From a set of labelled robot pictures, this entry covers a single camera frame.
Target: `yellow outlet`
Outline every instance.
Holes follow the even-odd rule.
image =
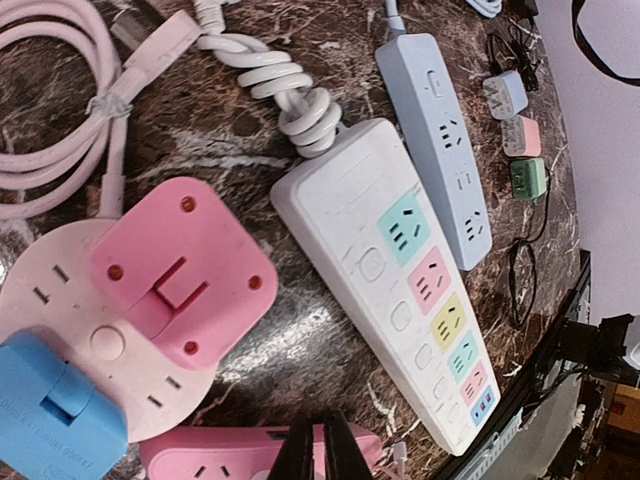
[[[467,324],[467,317],[458,295],[454,293],[431,322],[431,331],[443,352],[449,350],[453,342]]]

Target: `teal outlet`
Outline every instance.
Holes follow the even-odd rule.
[[[412,192],[380,217],[378,228],[401,267],[426,243],[431,230]]]
[[[473,332],[469,330],[462,338],[458,348],[456,348],[449,357],[449,369],[457,382],[460,382],[469,369],[478,359],[478,346],[473,338]]]

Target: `white wall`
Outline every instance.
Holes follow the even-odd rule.
[[[592,319],[640,313],[640,88],[584,58],[571,0],[538,6],[569,136],[581,246],[592,252]],[[640,0],[587,0],[580,24],[614,71],[640,78]]]

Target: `white plug adapter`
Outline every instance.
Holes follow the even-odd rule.
[[[436,442],[461,455],[499,399],[471,302],[394,126],[360,123],[271,200]]]
[[[508,120],[529,105],[522,77],[515,70],[487,78],[482,82],[482,91],[496,120]]]
[[[0,294],[0,343],[19,330],[36,334],[123,409],[129,442],[137,442],[190,415],[216,368],[178,367],[95,290],[90,254],[115,223],[91,219],[62,226],[18,258]]]
[[[460,104],[435,38],[400,35],[376,51],[389,96],[420,179],[458,268],[491,250],[480,175]]]

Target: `light pink round power socket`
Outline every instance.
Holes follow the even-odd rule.
[[[129,442],[160,435],[193,412],[217,365],[179,367],[89,281],[93,247],[116,222],[85,220],[40,238],[18,259],[0,294],[0,343],[37,334],[124,410]]]

